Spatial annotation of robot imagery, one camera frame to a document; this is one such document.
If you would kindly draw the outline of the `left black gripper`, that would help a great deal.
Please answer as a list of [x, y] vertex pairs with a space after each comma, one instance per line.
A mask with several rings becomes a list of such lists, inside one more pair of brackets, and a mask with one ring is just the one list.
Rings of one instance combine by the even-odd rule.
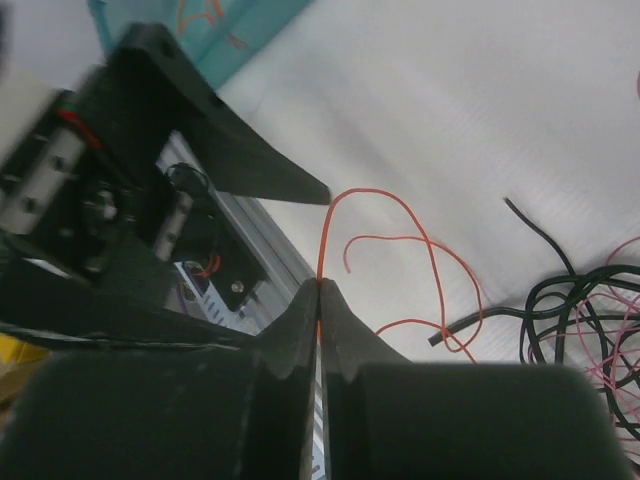
[[131, 24], [107, 66], [77, 91], [14, 68], [1, 87], [3, 334], [53, 350], [251, 343], [248, 334], [101, 291], [165, 290], [177, 264], [201, 277], [220, 266], [202, 175], [157, 164], [173, 132], [218, 191], [331, 201], [323, 182], [233, 112], [162, 24]]

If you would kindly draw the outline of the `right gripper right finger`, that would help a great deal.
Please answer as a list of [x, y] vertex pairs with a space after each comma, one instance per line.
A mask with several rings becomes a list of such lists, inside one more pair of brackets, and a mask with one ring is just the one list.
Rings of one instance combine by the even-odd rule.
[[318, 314], [327, 477], [375, 478], [384, 424], [376, 375], [408, 360], [353, 313], [333, 280], [319, 281]]

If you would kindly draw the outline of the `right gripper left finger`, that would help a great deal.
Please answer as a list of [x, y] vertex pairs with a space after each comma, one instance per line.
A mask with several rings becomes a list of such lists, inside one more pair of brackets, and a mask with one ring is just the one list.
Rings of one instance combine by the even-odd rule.
[[242, 350], [236, 479], [310, 477], [318, 300], [318, 282], [304, 281]]

